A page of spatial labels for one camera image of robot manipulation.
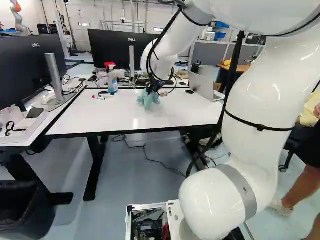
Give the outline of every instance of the wheel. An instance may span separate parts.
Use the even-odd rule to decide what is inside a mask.
[[[287,172],[287,169],[286,169],[285,166],[280,165],[280,166],[279,166],[279,171],[280,171],[281,173],[285,173],[285,172]]]

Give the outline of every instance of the gray band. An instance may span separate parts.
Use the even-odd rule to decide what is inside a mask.
[[[232,166],[221,164],[216,169],[226,175],[240,193],[245,208],[245,220],[253,218],[257,213],[258,205],[256,195],[247,180]]]
[[[214,19],[214,16],[201,11],[193,2],[183,10],[184,13],[198,24],[207,25]]]

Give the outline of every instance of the office chair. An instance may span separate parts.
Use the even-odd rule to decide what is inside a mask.
[[[300,144],[307,139],[313,133],[313,127],[303,126],[301,124],[296,124],[292,130],[286,144],[284,145],[284,150],[288,150],[288,157],[286,158],[285,164],[279,166],[279,171],[285,173],[290,166],[291,160],[296,152],[296,149]]]

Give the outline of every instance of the teal cloth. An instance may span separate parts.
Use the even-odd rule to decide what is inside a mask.
[[[145,109],[150,109],[152,106],[152,103],[159,105],[160,99],[159,99],[158,93],[154,91],[150,95],[148,95],[147,89],[145,88],[142,92],[142,95],[138,96],[137,102],[139,104],[142,104]]]

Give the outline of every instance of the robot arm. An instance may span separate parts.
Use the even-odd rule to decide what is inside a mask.
[[[15,18],[15,29],[18,31],[18,32],[21,32],[22,36],[27,36],[29,35],[28,33],[28,28],[22,24],[22,17],[19,15],[19,12],[21,12],[21,6],[20,4],[18,3],[17,0],[10,0],[10,2],[13,4],[13,6],[10,7],[11,9],[11,12]]]
[[[318,0],[190,0],[154,49],[151,67],[164,78],[177,54],[212,20],[268,36],[256,63],[233,86],[222,124],[227,164],[187,178],[179,191],[185,220],[202,240],[222,239],[263,211],[275,195],[280,154],[290,128],[320,80]],[[147,66],[150,44],[142,57]],[[238,121],[244,120],[262,128]]]

